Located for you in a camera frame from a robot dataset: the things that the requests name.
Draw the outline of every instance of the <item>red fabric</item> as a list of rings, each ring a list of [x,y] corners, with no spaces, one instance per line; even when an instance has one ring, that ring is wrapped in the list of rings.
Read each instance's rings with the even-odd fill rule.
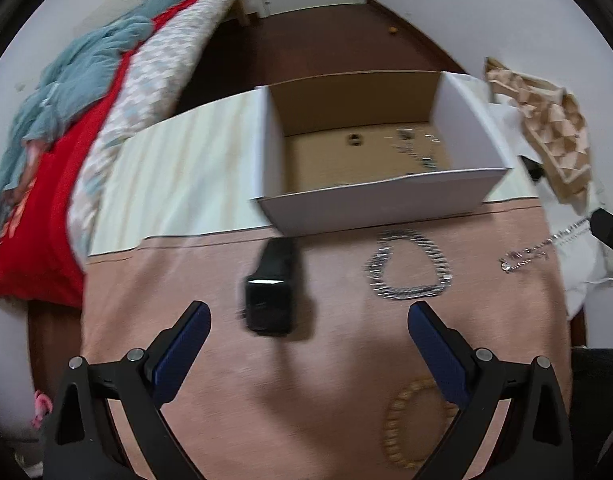
[[[154,19],[159,30],[180,10],[197,0],[184,0]],[[120,94],[131,56],[123,55],[106,97],[91,107],[42,156],[35,181],[14,212],[14,228],[0,238],[0,297],[43,300],[82,307],[84,274],[74,259],[66,230],[71,192],[91,144]]]

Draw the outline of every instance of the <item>open box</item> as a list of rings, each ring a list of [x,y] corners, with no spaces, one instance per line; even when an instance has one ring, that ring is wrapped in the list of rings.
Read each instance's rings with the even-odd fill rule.
[[[513,161],[469,79],[359,72],[258,88],[254,200],[287,236],[472,211]],[[418,132],[414,142],[439,137],[436,158],[450,169],[416,173],[419,163],[396,145],[399,126]]]

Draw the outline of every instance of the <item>tan geometric handbag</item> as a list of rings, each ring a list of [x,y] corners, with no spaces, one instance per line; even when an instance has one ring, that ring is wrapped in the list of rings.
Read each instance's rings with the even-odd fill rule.
[[[513,72],[493,57],[484,69],[491,91],[513,99],[524,114],[524,135],[542,156],[544,171],[560,202],[591,180],[589,133],[573,94],[554,84]]]

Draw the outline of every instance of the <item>gold bracelet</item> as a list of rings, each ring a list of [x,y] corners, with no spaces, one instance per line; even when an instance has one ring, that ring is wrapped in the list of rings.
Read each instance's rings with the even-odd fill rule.
[[[414,469],[421,467],[424,462],[426,462],[426,458],[422,460],[408,460],[402,455],[400,447],[400,420],[401,415],[406,409],[409,400],[411,400],[411,397],[413,397],[413,394],[419,393],[422,390],[428,390],[429,388],[436,387],[437,383],[433,378],[413,381],[397,395],[393,402],[391,402],[386,413],[386,422],[384,423],[383,444],[384,451],[386,452],[388,459],[395,465],[405,469]],[[447,422],[446,428],[448,429],[459,409],[452,402],[448,401],[446,402],[445,406]]]

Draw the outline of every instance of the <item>blue gripper pad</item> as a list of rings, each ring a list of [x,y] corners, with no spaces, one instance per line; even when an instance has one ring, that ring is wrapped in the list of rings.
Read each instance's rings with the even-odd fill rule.
[[[442,395],[463,410],[470,400],[466,371],[448,343],[422,310],[420,303],[409,309],[409,334],[426,361]]]
[[[200,303],[154,368],[152,397],[155,406],[159,408],[175,398],[209,332],[211,311],[206,303]]]

